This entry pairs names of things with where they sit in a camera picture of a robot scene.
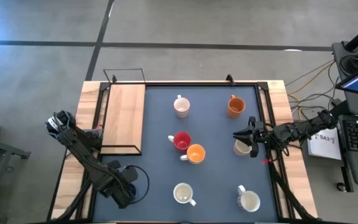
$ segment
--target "orange mug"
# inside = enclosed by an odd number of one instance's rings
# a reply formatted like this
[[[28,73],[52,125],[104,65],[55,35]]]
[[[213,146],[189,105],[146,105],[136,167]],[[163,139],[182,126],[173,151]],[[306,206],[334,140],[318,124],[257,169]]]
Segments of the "orange mug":
[[[186,155],[180,157],[181,161],[189,161],[192,164],[200,164],[205,159],[205,149],[199,144],[192,144]]]
[[[244,100],[231,95],[229,103],[227,104],[227,115],[230,118],[238,118],[245,109],[246,103]]]

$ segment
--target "white mug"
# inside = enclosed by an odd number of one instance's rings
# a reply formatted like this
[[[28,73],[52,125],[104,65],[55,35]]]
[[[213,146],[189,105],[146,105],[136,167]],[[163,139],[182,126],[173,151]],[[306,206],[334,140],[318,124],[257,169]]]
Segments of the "white mug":
[[[186,183],[180,183],[173,189],[173,197],[179,203],[190,202],[192,206],[196,205],[193,198],[193,189]]]
[[[246,156],[248,155],[252,150],[252,146],[248,146],[247,144],[236,140],[234,142],[234,153],[237,156]]]
[[[237,198],[237,205],[240,209],[248,211],[248,212],[255,212],[260,207],[260,199],[259,196],[250,190],[244,188],[243,185],[237,187],[239,192],[239,196]]]
[[[181,95],[178,95],[178,98],[173,102],[173,108],[178,116],[178,118],[186,118],[190,110],[190,102]]]

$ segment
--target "mug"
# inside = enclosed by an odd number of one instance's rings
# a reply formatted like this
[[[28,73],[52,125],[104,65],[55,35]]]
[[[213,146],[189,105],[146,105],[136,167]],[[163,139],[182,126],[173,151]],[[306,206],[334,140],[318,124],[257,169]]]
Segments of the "mug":
[[[238,186],[237,190],[239,192],[237,198],[239,208],[248,212],[256,212],[260,207],[259,196],[253,191],[246,191],[243,185]]]
[[[181,95],[178,95],[178,98],[173,102],[173,108],[178,116],[178,118],[186,118],[190,110],[190,102]]]
[[[227,115],[230,118],[238,118],[245,109],[246,103],[244,100],[231,95],[229,103],[227,104]]]
[[[192,164],[200,164],[205,159],[205,149],[199,144],[192,144],[186,155],[180,157],[180,160],[191,162]]]
[[[173,198],[179,203],[190,202],[192,206],[196,205],[193,198],[193,189],[186,183],[180,183],[173,189]]]
[[[252,146],[248,146],[247,144],[243,143],[242,141],[236,140],[234,142],[234,153],[237,156],[246,156],[248,155],[251,150]]]
[[[186,132],[179,132],[175,136],[168,136],[168,140],[175,145],[179,152],[186,152],[191,144],[191,137]]]

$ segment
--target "gray floor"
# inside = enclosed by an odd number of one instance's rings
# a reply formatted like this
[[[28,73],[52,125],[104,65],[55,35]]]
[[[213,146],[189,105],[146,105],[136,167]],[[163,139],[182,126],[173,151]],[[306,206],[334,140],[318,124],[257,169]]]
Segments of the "gray floor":
[[[0,0],[0,40],[96,42],[107,3]],[[104,41],[328,47],[357,33],[356,0],[117,0]],[[0,187],[0,220],[46,219],[64,148],[48,136],[44,121],[54,111],[75,112],[93,49],[0,46],[0,140],[32,151],[28,161],[11,162],[15,171]],[[235,79],[288,83],[331,59],[330,52],[102,48],[92,79],[104,80],[104,68],[143,68],[148,80],[222,80],[230,73]],[[140,78],[136,71],[114,74],[121,80]],[[313,74],[288,86],[288,92]],[[331,76],[337,77],[335,66]],[[331,87],[325,71],[296,95]],[[336,96],[344,98],[341,91]],[[305,105],[327,103],[321,97]],[[354,193],[338,192],[334,184],[341,173],[335,163],[305,155],[305,164],[319,216],[358,223],[358,185]]]

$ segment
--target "white paper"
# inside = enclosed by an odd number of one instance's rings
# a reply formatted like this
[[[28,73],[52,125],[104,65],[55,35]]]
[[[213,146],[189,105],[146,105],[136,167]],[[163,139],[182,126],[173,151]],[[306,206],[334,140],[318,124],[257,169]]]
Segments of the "white paper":
[[[325,129],[308,139],[309,155],[341,160],[336,128]]]

